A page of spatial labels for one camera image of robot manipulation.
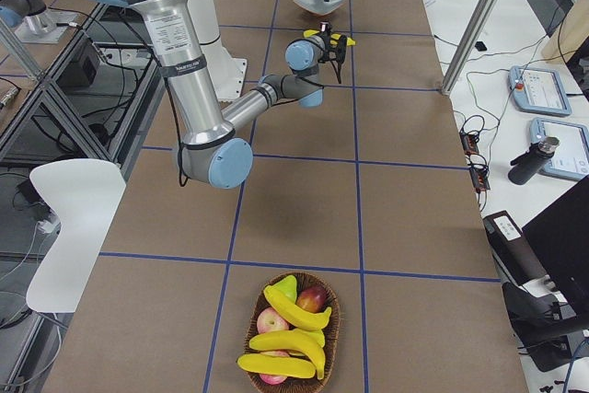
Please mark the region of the grey square plate orange rim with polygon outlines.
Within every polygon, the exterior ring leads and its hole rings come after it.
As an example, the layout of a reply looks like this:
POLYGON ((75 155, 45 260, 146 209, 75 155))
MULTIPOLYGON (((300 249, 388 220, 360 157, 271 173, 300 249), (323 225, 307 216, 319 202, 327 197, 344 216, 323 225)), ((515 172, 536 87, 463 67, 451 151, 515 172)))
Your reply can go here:
POLYGON ((319 16, 324 17, 343 5, 345 0, 294 0, 294 3, 305 11, 319 16))

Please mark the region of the pink apple front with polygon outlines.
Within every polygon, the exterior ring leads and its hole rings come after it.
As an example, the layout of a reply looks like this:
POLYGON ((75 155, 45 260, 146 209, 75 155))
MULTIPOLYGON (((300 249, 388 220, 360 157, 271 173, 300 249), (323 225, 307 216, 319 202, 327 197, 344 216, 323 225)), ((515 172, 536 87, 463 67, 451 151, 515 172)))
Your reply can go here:
MULTIPOLYGON (((266 351, 262 354, 272 357, 289 357, 289 353, 286 351, 266 351)), ((259 378, 268 385, 280 385, 287 379, 287 376, 259 374, 259 378)))

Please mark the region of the teach pendant rear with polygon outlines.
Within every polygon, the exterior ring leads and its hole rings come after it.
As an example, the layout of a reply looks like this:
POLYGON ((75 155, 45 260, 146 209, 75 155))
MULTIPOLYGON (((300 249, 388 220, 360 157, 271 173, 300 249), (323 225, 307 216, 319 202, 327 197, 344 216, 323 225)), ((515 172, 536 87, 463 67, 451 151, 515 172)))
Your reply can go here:
POLYGON ((560 75, 551 69, 512 66, 508 83, 515 106, 523 112, 567 117, 572 107, 560 75))

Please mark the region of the orange circuit board front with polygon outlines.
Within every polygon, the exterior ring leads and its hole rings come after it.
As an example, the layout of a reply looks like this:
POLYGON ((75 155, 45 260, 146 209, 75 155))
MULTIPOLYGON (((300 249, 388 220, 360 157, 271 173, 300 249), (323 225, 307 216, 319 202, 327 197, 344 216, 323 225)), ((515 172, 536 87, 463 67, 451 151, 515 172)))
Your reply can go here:
POLYGON ((486 192, 491 187, 488 182, 488 170, 470 166, 468 169, 473 189, 476 193, 486 192))

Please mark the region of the black monitor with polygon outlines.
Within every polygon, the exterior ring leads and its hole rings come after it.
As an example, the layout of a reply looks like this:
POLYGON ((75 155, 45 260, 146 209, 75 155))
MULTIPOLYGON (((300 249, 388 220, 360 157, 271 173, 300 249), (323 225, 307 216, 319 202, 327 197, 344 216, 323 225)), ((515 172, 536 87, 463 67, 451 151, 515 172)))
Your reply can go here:
POLYGON ((578 314, 588 311, 588 178, 578 181, 524 227, 548 276, 578 314))

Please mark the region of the yellow banana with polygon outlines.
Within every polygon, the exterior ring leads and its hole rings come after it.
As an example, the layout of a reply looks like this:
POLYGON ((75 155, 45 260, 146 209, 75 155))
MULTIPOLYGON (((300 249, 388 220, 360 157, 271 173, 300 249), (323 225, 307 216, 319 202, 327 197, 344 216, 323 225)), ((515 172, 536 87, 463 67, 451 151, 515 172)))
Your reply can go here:
POLYGON ((247 372, 271 376, 308 379, 316 375, 316 367, 309 361, 261 353, 245 353, 237 358, 237 365, 247 372))
MULTIPOLYGON (((305 38, 310 38, 312 36, 317 36, 319 37, 319 33, 321 31, 320 30, 315 30, 315 29, 306 29, 303 31, 303 36, 305 38)), ((346 35, 340 34, 340 33, 330 33, 330 36, 332 38, 332 45, 333 47, 337 46, 337 45, 343 45, 345 47, 349 47, 349 46, 355 46, 356 45, 356 41, 346 35)))
POLYGON ((263 294, 271 307, 273 307, 279 315, 299 329, 313 331, 324 329, 329 324, 332 311, 330 306, 320 313, 308 312, 298 306, 295 302, 292 302, 280 290, 271 285, 264 287, 263 294))
POLYGON ((317 379, 325 375, 326 355, 317 341, 299 330, 279 330, 252 337, 248 346, 256 351, 293 350, 305 355, 315 366, 317 379))

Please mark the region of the orange circuit board rear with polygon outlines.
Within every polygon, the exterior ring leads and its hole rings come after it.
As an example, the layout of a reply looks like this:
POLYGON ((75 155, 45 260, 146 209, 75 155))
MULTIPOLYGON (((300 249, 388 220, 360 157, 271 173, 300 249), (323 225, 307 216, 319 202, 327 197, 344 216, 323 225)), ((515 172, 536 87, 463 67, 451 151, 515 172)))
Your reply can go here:
POLYGON ((464 149, 464 153, 467 156, 478 155, 479 154, 479 148, 478 148, 479 137, 474 133, 460 132, 459 135, 460 135, 460 141, 461 141, 462 147, 464 149))

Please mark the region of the aluminium frame post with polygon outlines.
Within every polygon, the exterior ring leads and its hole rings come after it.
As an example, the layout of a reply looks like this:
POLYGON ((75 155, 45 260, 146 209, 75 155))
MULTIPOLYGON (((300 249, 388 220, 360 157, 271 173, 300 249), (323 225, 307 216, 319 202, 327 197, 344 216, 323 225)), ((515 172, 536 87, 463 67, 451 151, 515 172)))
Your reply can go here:
POLYGON ((446 69, 440 89, 440 92, 443 95, 449 96, 451 94, 451 91, 454 88, 460 73, 465 67, 468 57, 472 52, 496 2, 497 0, 478 1, 463 36, 456 47, 453 58, 446 69))

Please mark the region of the black box white label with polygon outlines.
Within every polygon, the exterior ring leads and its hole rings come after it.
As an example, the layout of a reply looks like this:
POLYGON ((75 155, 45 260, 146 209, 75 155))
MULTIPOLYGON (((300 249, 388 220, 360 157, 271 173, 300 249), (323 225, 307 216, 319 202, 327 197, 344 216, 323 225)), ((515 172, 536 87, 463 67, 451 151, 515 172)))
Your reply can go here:
POLYGON ((548 275, 522 229, 506 211, 485 216, 483 225, 493 251, 518 285, 548 275))

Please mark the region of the teach pendant front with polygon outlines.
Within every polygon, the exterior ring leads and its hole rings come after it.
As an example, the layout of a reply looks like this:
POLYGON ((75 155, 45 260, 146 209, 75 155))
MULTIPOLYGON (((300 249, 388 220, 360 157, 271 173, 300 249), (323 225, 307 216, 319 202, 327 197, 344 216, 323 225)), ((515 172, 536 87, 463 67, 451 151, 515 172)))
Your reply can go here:
POLYGON ((588 129, 581 124, 536 117, 530 123, 532 142, 551 136, 560 141, 556 153, 540 174, 579 181, 588 175, 588 129))

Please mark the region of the pink apple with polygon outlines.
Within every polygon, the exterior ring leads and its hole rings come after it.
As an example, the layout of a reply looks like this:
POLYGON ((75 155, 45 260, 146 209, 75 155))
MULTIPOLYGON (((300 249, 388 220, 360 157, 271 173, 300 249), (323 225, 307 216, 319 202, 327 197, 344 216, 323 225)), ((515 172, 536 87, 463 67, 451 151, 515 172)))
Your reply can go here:
POLYGON ((262 334, 289 330, 290 324, 273 307, 267 307, 259 313, 256 328, 257 332, 262 334))
MULTIPOLYGON (((289 353, 286 351, 266 351, 262 354, 272 357, 289 357, 289 353)), ((259 374, 259 378, 268 385, 280 385, 287 379, 287 376, 259 374)))

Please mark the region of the orange circuit board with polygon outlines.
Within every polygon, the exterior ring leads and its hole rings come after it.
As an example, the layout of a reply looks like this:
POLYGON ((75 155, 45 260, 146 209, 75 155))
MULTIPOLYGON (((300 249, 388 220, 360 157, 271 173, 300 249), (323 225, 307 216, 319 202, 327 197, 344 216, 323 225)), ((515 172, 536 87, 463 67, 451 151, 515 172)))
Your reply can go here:
POLYGON ((464 153, 467 156, 478 155, 479 154, 479 148, 478 148, 479 137, 474 133, 460 132, 459 135, 460 135, 460 141, 461 141, 462 147, 464 149, 464 153))
POLYGON ((488 182, 488 170, 470 166, 468 169, 473 189, 476 193, 486 192, 491 187, 488 182))

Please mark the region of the woven brown fruit basket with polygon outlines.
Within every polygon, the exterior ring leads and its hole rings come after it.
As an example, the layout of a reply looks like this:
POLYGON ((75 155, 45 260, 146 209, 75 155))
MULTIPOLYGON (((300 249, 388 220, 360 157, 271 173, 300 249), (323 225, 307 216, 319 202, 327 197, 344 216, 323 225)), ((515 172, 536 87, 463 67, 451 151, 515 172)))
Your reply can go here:
POLYGON ((297 289, 304 290, 312 286, 321 286, 327 292, 327 299, 324 306, 331 308, 331 316, 326 328, 323 329, 325 336, 324 351, 326 354, 325 376, 322 380, 288 378, 281 384, 270 385, 265 383, 259 374, 248 373, 249 380, 258 392, 322 392, 328 384, 333 371, 333 365, 336 359, 338 338, 340 334, 341 309, 337 295, 332 287, 320 277, 308 272, 287 272, 279 274, 266 282, 263 287, 273 283, 278 283, 281 279, 293 275, 297 280, 297 289))

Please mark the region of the dark grey bottle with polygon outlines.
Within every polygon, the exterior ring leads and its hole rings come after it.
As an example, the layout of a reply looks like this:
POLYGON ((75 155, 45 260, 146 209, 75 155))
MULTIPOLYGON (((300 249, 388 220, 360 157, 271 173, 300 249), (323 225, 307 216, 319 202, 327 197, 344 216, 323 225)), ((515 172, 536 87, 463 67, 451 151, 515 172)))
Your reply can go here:
POLYGON ((557 137, 545 136, 532 143, 528 150, 510 162, 508 180, 516 185, 526 184, 552 157, 560 145, 557 137))

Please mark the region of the green pear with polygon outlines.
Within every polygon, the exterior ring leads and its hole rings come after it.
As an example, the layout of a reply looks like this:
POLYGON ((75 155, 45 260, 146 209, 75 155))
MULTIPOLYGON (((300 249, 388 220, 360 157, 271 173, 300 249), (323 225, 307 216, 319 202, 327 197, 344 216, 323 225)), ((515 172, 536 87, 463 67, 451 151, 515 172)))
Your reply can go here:
POLYGON ((272 286, 285 295, 291 302, 294 303, 297 300, 297 280, 294 275, 288 274, 272 286))

